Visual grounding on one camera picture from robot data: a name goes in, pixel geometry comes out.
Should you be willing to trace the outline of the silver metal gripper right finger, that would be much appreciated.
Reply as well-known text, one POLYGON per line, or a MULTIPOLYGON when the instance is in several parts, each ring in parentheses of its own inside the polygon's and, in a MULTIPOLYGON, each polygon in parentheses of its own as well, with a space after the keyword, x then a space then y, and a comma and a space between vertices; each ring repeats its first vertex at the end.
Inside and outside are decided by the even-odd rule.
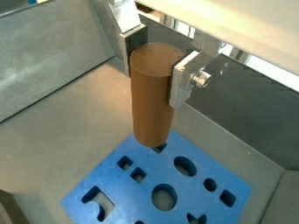
POLYGON ((191 97, 194 87, 205 88, 209 85, 211 75, 203 69, 221 55, 226 46, 219 39, 202 31, 194 33, 193 45, 195 50, 173 68, 170 106, 174 109, 178 109, 191 97))

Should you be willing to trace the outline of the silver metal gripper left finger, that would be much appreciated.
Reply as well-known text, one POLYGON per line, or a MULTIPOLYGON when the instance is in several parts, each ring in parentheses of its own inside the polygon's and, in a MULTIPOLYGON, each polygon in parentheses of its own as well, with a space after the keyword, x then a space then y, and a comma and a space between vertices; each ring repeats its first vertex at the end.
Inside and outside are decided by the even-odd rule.
POLYGON ((121 47, 126 75, 130 75, 129 55, 133 47, 129 45, 129 39, 145 29, 137 9, 135 0, 109 0, 109 8, 113 13, 113 19, 117 23, 118 44, 121 47))

